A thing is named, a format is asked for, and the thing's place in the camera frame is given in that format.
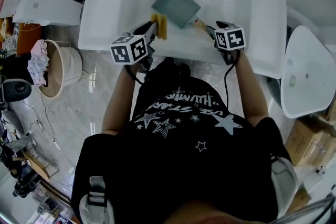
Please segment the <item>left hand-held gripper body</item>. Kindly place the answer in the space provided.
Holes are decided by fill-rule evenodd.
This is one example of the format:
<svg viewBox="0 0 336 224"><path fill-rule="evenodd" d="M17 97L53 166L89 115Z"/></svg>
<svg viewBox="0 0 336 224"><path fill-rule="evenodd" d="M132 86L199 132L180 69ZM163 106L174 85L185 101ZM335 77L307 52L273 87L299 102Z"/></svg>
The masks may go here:
<svg viewBox="0 0 336 224"><path fill-rule="evenodd" d="M151 21L140 24L124 32L110 44L110 53L116 65L139 63L140 71L150 70L154 53L151 43L155 40L147 39L147 30L150 26Z"/></svg>

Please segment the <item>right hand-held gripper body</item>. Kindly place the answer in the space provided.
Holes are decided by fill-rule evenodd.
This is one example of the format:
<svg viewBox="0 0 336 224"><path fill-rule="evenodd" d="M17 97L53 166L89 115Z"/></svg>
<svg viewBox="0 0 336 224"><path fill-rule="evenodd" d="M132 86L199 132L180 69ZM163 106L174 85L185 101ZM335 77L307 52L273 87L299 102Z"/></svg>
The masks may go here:
<svg viewBox="0 0 336 224"><path fill-rule="evenodd" d="M220 52L225 63L231 65L234 60L230 52L245 49L247 46L244 29L223 21L217 21L216 24L218 29L214 30L215 48Z"/></svg>

